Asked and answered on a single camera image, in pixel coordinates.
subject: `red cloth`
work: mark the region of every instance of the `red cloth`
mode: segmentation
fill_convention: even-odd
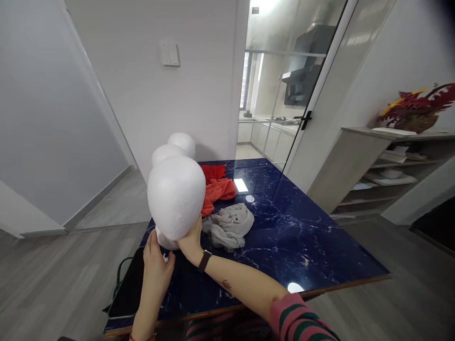
[[[215,209],[213,203],[218,199],[229,200],[236,196],[236,187],[232,179],[210,180],[205,187],[204,205],[201,214],[203,217],[210,215]]]
[[[223,165],[221,166],[202,165],[201,168],[205,175],[206,185],[209,185],[210,180],[212,179],[219,180],[226,176],[226,168]]]

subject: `white cabinet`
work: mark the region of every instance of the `white cabinet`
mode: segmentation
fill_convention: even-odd
[[[257,146],[257,138],[259,137],[259,128],[262,126],[261,123],[252,123],[253,130],[251,132],[251,144]]]
[[[273,156],[275,154],[276,144],[278,143],[278,138],[280,137],[280,131],[274,128],[270,128],[269,137],[267,138],[267,143],[265,144],[265,155],[275,162]]]
[[[286,162],[289,153],[291,152],[294,136],[281,132],[276,144],[275,154],[273,155],[273,162]]]
[[[267,130],[269,129],[269,126],[265,124],[259,124],[259,126],[259,136],[257,137],[256,148],[262,152],[264,150],[265,139],[267,138]]]
[[[251,132],[253,130],[253,123],[241,123],[238,124],[237,132],[237,143],[239,142],[250,142]]]

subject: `table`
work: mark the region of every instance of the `table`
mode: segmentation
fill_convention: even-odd
[[[390,277],[383,265],[267,159],[200,164],[225,165],[226,177],[243,179],[249,191],[232,200],[218,200],[214,212],[245,203],[255,216],[242,249],[234,253],[215,249],[203,234],[204,249],[255,267],[289,290],[301,288],[302,297],[307,299]],[[154,227],[151,220],[141,246]],[[176,252],[173,277],[158,321],[193,320],[241,308],[237,299],[207,274],[198,273],[180,251]],[[133,319],[109,319],[105,337],[129,333]]]

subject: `doorway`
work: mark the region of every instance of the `doorway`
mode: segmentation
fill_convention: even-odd
[[[236,159],[267,158],[284,170],[346,3],[250,1]]]

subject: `striped shirt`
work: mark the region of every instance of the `striped shirt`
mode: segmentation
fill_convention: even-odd
[[[186,340],[339,341],[338,336],[303,302],[288,294],[271,307],[271,326],[247,310],[191,321]]]

